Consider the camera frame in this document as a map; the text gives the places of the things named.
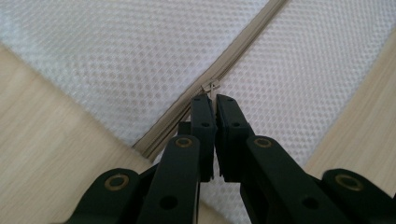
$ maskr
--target wooden table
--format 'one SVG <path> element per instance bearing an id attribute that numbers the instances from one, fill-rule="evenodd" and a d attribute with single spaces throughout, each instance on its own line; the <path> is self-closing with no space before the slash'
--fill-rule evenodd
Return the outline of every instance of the wooden table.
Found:
<path id="1" fill-rule="evenodd" d="M 149 161 L 0 45 L 0 223 L 56 223 L 99 176 Z M 305 170 L 344 167 L 396 191 L 396 32 Z M 202 204 L 201 223 L 225 223 Z"/>

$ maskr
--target textured white fabric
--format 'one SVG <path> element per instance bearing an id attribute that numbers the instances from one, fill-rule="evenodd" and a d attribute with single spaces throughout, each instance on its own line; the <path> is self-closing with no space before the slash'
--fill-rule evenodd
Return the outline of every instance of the textured white fabric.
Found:
<path id="1" fill-rule="evenodd" d="M 255 134 L 275 138 L 304 165 L 395 25 L 396 1 L 292 1 L 219 93 L 238 102 Z M 233 222 L 249 223 L 239 185 L 217 177 L 201 196 Z"/>
<path id="2" fill-rule="evenodd" d="M 128 145 L 266 0 L 0 2 L 0 40 Z"/>
<path id="3" fill-rule="evenodd" d="M 132 144 L 264 5 L 1 1 L 0 40 Z M 219 92 L 238 101 L 256 134 L 304 164 L 395 27 L 395 11 L 393 0 L 291 1 Z M 249 223 L 238 185 L 216 178 L 201 190 L 228 219 Z"/>

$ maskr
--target zipper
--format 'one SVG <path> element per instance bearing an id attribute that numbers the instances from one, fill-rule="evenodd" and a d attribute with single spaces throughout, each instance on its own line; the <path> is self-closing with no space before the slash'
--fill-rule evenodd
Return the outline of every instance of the zipper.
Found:
<path id="1" fill-rule="evenodd" d="M 133 145 L 133 148 L 139 151 L 142 156 L 154 161 L 167 141 L 175 135 L 178 123 L 190 114 L 191 98 L 205 92 L 213 100 L 215 98 L 214 90 L 219 88 L 220 81 L 287 2 L 288 0 L 269 0 L 233 43 L 173 103 L 157 123 Z"/>

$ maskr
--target dotted fabric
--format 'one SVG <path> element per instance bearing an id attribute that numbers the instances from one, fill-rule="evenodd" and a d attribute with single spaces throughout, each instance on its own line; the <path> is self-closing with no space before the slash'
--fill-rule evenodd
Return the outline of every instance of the dotted fabric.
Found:
<path id="1" fill-rule="evenodd" d="M 131 145 L 264 5 L 1 1 L 0 40 Z M 219 92 L 304 165 L 395 28 L 395 11 L 393 0 L 290 1 Z M 217 177 L 201 196 L 249 223 L 238 191 Z"/>
<path id="2" fill-rule="evenodd" d="M 255 134 L 275 138 L 304 165 L 395 26 L 396 1 L 292 1 L 219 93 L 238 102 Z M 249 223 L 238 184 L 216 177 L 201 196 L 234 223 Z"/>
<path id="3" fill-rule="evenodd" d="M 128 145 L 266 0 L 0 2 L 0 41 Z"/>

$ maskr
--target white fabric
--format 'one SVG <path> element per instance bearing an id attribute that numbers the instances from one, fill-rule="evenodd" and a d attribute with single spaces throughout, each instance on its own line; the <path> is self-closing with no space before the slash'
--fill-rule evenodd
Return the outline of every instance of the white fabric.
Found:
<path id="1" fill-rule="evenodd" d="M 128 145 L 267 0 L 0 2 L 0 41 Z"/>
<path id="2" fill-rule="evenodd" d="M 264 5 L 1 1 L 0 40 L 132 144 Z M 393 0 L 291 1 L 219 92 L 303 165 L 395 28 L 395 11 Z M 216 178 L 201 190 L 228 219 L 249 223 L 238 185 Z"/>

